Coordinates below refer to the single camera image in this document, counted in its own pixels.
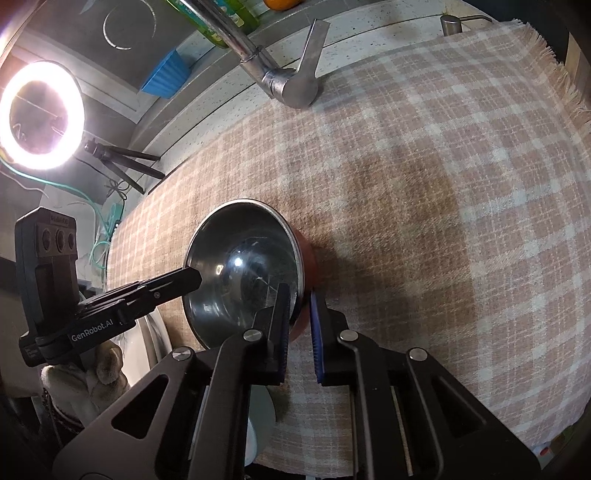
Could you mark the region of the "gloved left hand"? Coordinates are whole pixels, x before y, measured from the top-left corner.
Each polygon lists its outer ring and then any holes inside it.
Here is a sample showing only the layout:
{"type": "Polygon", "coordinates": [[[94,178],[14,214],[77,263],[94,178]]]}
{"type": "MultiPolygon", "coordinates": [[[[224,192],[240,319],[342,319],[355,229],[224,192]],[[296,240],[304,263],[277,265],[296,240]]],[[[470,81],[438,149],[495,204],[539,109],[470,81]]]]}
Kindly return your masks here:
{"type": "Polygon", "coordinates": [[[129,389],[120,347],[107,341],[94,350],[85,371],[74,364],[48,365],[40,373],[58,412],[87,427],[129,389]]]}

